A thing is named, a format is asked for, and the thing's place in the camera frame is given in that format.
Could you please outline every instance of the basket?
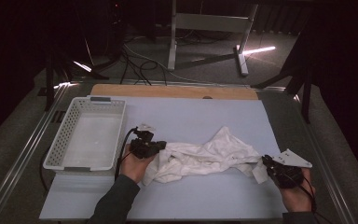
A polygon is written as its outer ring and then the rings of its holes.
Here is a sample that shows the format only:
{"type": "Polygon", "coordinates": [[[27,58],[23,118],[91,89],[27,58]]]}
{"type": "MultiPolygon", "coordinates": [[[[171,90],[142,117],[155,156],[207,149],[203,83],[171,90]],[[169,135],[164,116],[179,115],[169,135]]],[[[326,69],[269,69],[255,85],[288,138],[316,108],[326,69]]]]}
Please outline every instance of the basket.
{"type": "Polygon", "coordinates": [[[113,175],[123,141],[125,101],[76,97],[43,167],[58,174],[113,175]]]}

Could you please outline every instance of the towel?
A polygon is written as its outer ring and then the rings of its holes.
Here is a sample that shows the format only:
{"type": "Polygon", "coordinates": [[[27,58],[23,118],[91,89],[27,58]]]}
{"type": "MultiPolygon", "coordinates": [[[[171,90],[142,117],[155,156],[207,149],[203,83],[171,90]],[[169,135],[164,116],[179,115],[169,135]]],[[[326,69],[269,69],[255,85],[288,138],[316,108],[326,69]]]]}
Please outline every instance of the towel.
{"type": "Polygon", "coordinates": [[[261,183],[268,178],[263,166],[261,156],[252,146],[232,135],[228,127],[222,127],[204,145],[167,143],[166,148],[147,166],[143,183],[146,186],[153,180],[168,183],[185,175],[207,175],[230,167],[254,176],[261,183]]]}

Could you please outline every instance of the dark sleeve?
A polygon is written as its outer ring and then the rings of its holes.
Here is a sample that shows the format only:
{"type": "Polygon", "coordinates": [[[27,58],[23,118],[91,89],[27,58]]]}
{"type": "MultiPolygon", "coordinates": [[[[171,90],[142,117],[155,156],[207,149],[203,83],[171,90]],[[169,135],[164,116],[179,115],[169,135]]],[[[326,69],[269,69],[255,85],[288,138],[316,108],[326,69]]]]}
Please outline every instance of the dark sleeve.
{"type": "Polygon", "coordinates": [[[283,213],[283,224],[315,224],[316,219],[312,212],[283,213]]]}
{"type": "Polygon", "coordinates": [[[119,175],[112,188],[98,201],[91,223],[125,223],[139,186],[125,175],[119,175]]]}

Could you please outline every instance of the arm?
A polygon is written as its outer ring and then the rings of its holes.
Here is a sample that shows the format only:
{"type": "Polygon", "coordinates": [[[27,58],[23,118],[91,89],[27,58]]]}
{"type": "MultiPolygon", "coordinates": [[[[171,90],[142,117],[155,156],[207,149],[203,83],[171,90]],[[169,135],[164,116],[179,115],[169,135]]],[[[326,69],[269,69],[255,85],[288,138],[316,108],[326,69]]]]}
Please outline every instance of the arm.
{"type": "Polygon", "coordinates": [[[125,159],[121,163],[121,175],[115,180],[113,187],[98,201],[89,224],[126,222],[133,200],[140,190],[137,183],[142,180],[147,165],[154,159],[151,157],[139,160],[129,153],[127,147],[124,153],[126,157],[123,157],[125,159]]]}
{"type": "MultiPolygon", "coordinates": [[[[302,169],[304,177],[310,182],[310,169],[302,169]]],[[[315,187],[310,186],[305,180],[301,186],[309,193],[315,192],[315,187]]],[[[283,223],[317,223],[312,213],[312,201],[300,188],[279,189],[282,201],[288,213],[283,213],[283,223]]]]}

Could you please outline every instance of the hand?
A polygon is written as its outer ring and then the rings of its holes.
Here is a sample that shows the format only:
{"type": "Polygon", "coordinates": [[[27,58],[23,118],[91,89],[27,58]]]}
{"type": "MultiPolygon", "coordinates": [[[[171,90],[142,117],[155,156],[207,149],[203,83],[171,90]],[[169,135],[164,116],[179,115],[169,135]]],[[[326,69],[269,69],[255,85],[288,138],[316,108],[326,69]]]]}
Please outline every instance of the hand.
{"type": "Polygon", "coordinates": [[[121,173],[132,179],[135,183],[139,183],[144,178],[147,166],[155,157],[138,159],[130,153],[130,145],[126,145],[123,156],[124,160],[121,163],[121,173]]]}
{"type": "MultiPolygon", "coordinates": [[[[310,169],[302,168],[302,173],[305,178],[310,182],[310,169]]],[[[301,186],[309,192],[310,185],[306,180],[303,181],[301,186]]],[[[312,201],[310,196],[308,196],[302,189],[293,188],[293,189],[279,189],[282,195],[282,201],[287,211],[289,212],[310,212],[312,208],[312,201]]]]}

